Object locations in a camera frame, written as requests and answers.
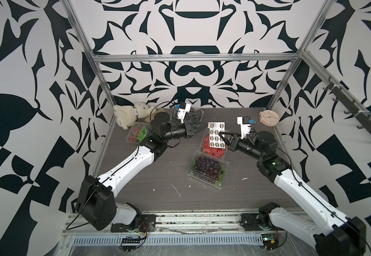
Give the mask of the white fruit sticker sheet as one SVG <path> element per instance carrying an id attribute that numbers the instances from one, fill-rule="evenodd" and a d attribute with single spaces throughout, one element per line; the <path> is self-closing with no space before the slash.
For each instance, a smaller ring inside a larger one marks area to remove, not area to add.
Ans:
<path id="1" fill-rule="evenodd" d="M 208 122 L 209 129 L 208 143 L 211 148 L 226 149 L 226 144 L 220 132 L 225 131 L 225 122 Z"/>

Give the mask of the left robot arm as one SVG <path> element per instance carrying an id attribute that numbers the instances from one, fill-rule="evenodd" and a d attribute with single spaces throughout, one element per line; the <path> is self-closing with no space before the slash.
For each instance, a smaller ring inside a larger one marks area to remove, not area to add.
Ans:
<path id="1" fill-rule="evenodd" d="M 186 116 L 177 123 L 167 113 L 158 113 L 151 121 L 151 132 L 131 155 L 97 178 L 88 176 L 83 180 L 76 203 L 78 215 L 96 230 L 103 230 L 110 224 L 136 229 L 141 212 L 129 203 L 116 203 L 120 191 L 166 151 L 170 140 L 191 138 L 206 128 L 207 124 L 194 118 Z"/>

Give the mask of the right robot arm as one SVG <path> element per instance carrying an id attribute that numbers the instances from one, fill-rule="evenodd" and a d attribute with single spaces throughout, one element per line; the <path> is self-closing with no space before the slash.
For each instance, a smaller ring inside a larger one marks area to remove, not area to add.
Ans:
<path id="1" fill-rule="evenodd" d="M 308 186 L 291 164 L 277 154 L 278 142 L 272 133 L 261 131 L 255 140 L 236 133 L 220 132 L 219 136 L 229 150 L 256 159 L 259 171 L 312 219 L 306 221 L 276 203 L 269 203 L 261 209 L 265 215 L 263 223 L 282 228 L 314 248 L 320 256 L 365 254 L 369 248 L 365 223 L 358 217 L 348 217 Z"/>

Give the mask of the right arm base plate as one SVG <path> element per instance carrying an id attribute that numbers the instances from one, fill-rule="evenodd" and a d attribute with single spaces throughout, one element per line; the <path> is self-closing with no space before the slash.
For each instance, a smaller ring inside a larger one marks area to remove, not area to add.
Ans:
<path id="1" fill-rule="evenodd" d="M 245 231 L 276 231 L 279 229 L 271 223 L 270 214 L 267 212 L 242 213 L 240 226 Z"/>

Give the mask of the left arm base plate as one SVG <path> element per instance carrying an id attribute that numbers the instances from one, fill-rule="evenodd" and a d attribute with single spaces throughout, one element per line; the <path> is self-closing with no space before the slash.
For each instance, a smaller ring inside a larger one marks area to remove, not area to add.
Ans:
<path id="1" fill-rule="evenodd" d="M 133 233 L 133 232 L 149 232 L 155 229 L 156 223 L 155 214 L 142 214 L 136 216 L 133 222 L 129 225 L 112 224 L 112 233 Z"/>

